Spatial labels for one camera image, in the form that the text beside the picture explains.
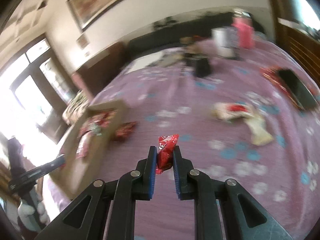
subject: smartphone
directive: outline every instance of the smartphone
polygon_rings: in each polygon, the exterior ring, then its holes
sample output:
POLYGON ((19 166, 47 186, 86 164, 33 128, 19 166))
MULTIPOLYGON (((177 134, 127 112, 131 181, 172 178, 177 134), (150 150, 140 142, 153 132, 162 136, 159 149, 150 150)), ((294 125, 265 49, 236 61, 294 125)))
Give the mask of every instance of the smartphone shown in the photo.
POLYGON ((318 102, 311 94, 309 89, 292 70, 283 69, 278 70, 277 72, 284 84, 286 84, 287 89, 291 93, 292 98, 296 101, 298 106, 305 110, 318 106, 318 102))

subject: white sheet of paper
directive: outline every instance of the white sheet of paper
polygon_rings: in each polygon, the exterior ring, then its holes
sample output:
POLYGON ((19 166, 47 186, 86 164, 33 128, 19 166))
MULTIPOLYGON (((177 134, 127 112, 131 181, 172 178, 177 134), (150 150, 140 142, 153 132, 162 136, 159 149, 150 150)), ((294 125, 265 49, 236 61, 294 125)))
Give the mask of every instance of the white sheet of paper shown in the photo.
POLYGON ((150 65, 151 63, 160 60, 163 55, 164 55, 164 52, 159 51, 156 53, 152 53, 150 55, 146 55, 144 57, 137 58, 132 62, 132 67, 127 71, 127 73, 130 73, 132 71, 136 71, 138 69, 145 68, 146 66, 150 65))

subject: silver screw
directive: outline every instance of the silver screw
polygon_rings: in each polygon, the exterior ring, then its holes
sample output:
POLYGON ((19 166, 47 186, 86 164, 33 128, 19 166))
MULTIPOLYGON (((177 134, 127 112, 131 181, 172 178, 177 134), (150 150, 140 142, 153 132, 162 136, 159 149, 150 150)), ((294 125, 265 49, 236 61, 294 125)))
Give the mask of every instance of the silver screw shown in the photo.
POLYGON ((235 186, 235 185, 237 185, 237 182, 236 182, 236 180, 234 180, 234 179, 228 179, 228 180, 227 180, 227 184, 228 184, 229 186, 235 186))
POLYGON ((193 169, 190 171, 190 175, 192 175, 192 176, 198 176, 199 174, 200 174, 200 171, 198 171, 198 170, 193 169))
POLYGON ((93 185, 94 185, 95 187, 101 187, 101 186, 103 185, 103 181, 102 181, 102 180, 96 180, 96 181, 93 183, 93 185))
POLYGON ((131 176, 132 177, 139 177, 140 176, 140 171, 131 171, 131 176))

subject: ceiling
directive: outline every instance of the ceiling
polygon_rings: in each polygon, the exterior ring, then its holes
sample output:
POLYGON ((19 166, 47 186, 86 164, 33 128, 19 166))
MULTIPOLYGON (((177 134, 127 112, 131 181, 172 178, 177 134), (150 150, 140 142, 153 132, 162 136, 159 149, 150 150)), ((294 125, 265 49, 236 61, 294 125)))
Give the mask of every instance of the ceiling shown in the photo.
POLYGON ((17 42, 25 32, 45 24, 51 14, 44 14, 49 0, 22 0, 0 35, 0 52, 12 42, 17 42))

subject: brown box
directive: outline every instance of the brown box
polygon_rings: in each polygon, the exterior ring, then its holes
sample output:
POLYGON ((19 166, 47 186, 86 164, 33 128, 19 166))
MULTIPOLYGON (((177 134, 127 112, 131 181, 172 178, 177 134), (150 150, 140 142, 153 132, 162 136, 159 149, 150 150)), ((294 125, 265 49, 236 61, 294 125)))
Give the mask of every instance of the brown box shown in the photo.
POLYGON ((71 127, 65 142, 62 144, 62 153, 65 155, 66 165, 50 173, 52 180, 70 198, 77 197, 98 175, 101 160, 106 153, 108 143, 116 129, 123 123, 128 111, 122 100, 114 100, 95 106, 89 106, 79 120, 71 127), (89 153, 84 158, 76 158, 79 139, 77 138, 82 124, 91 116, 100 112, 116 109, 117 113, 109 126, 102 130, 102 135, 92 138, 89 153))

